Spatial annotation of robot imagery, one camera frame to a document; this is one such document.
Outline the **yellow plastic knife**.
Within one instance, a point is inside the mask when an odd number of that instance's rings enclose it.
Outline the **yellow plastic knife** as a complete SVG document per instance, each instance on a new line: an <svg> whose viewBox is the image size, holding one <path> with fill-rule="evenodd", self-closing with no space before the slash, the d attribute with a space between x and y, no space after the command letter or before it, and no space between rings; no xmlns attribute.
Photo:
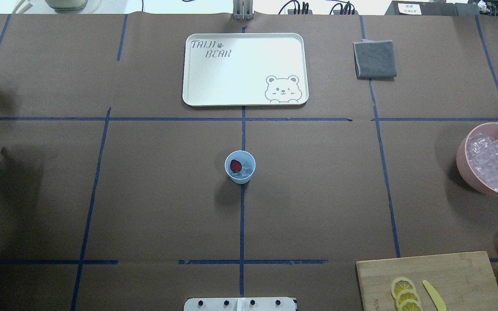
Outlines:
<svg viewBox="0 0 498 311"><path fill-rule="evenodd" d="M428 293L431 301L433 302L435 309L437 309L437 311L446 311L447 310L446 303L442 299L439 292L431 285L431 283L429 283L426 280L423 280L422 284L426 292Z"/></svg>

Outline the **white bear tray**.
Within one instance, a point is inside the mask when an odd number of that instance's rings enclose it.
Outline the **white bear tray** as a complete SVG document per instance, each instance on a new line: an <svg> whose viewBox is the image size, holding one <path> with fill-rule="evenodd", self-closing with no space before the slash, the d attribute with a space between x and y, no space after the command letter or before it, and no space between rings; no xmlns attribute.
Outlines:
<svg viewBox="0 0 498 311"><path fill-rule="evenodd" d="M196 33L185 42L182 100L193 108L302 105L306 51L297 33Z"/></svg>

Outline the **red strawberry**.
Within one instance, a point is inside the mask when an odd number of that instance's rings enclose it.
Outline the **red strawberry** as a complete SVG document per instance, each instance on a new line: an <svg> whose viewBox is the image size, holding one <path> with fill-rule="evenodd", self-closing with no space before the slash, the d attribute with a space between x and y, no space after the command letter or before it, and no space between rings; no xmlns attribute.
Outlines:
<svg viewBox="0 0 498 311"><path fill-rule="evenodd" d="M238 161L236 159L232 159L230 161L230 172L231 173L233 173L233 174L239 173L239 172L241 172L242 169L243 169L243 165L240 161Z"/></svg>

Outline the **ice cubes pile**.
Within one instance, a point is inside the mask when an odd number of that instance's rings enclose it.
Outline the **ice cubes pile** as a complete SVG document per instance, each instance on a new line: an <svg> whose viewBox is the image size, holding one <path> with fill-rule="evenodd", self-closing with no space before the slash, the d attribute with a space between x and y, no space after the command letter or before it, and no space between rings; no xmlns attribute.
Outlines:
<svg viewBox="0 0 498 311"><path fill-rule="evenodd" d="M474 173L490 189L498 192L498 139L479 132L468 139L466 147Z"/></svg>

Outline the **pink bowl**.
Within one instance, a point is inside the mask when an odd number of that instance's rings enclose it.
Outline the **pink bowl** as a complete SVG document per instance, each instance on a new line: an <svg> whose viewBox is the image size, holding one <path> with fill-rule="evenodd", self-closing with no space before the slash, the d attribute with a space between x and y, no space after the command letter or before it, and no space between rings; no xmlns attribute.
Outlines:
<svg viewBox="0 0 498 311"><path fill-rule="evenodd" d="M492 134L494 138L498 139L498 122L487 122L476 126L462 141L456 153L456 166L462 179L476 191L487 196L498 197L498 191L491 189L488 185L480 179L480 177L473 171L472 163L468 156L468 140L474 134L485 132Z"/></svg>

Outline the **grey folded cloth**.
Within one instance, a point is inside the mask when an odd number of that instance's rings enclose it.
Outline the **grey folded cloth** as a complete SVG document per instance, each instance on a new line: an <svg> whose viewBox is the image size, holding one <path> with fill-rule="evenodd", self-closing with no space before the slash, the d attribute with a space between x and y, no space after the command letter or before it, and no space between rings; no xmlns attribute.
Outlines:
<svg viewBox="0 0 498 311"><path fill-rule="evenodd" d="M352 44L354 68L358 79L391 79L398 74L392 40L362 41Z"/></svg>

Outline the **wooden cutting board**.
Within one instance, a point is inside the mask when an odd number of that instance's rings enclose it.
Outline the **wooden cutting board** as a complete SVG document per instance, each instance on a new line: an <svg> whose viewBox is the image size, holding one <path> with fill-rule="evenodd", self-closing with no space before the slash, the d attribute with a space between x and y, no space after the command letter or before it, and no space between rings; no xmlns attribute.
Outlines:
<svg viewBox="0 0 498 311"><path fill-rule="evenodd" d="M356 268L366 311L395 311L391 285L400 277L415 284L424 311L436 307L423 281L437 290L449 311L498 311L498 284L484 251L360 260Z"/></svg>

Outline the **light blue plastic cup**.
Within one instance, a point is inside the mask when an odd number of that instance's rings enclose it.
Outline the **light blue plastic cup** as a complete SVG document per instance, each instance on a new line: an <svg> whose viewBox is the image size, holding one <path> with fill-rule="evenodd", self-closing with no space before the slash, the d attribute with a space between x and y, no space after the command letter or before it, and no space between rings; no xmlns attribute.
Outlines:
<svg viewBox="0 0 498 311"><path fill-rule="evenodd" d="M237 184L246 184L255 173L256 161L253 155L245 150L235 150L224 161L227 176Z"/></svg>

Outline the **lemon slice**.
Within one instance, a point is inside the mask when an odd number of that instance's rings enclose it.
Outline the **lemon slice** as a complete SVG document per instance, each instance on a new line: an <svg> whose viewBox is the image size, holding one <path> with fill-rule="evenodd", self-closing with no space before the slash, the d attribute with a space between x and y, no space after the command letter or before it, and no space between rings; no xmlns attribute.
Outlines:
<svg viewBox="0 0 498 311"><path fill-rule="evenodd" d="M421 305L421 299L416 291L405 290L399 292L395 298L395 306L399 309L406 301L415 302Z"/></svg>
<svg viewBox="0 0 498 311"><path fill-rule="evenodd" d="M396 299L403 291L416 291L416 286L407 277L395 278L390 285L391 296Z"/></svg>
<svg viewBox="0 0 498 311"><path fill-rule="evenodd" d="M419 301L407 299L400 303L398 311L423 311L423 307Z"/></svg>

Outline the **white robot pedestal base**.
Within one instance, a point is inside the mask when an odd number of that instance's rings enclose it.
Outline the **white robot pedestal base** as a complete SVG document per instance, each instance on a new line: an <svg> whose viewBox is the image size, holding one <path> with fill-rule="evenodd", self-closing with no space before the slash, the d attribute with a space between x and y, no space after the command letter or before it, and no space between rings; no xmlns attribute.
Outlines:
<svg viewBox="0 0 498 311"><path fill-rule="evenodd" d="M297 311L295 298L290 297L219 297L190 298L184 311Z"/></svg>

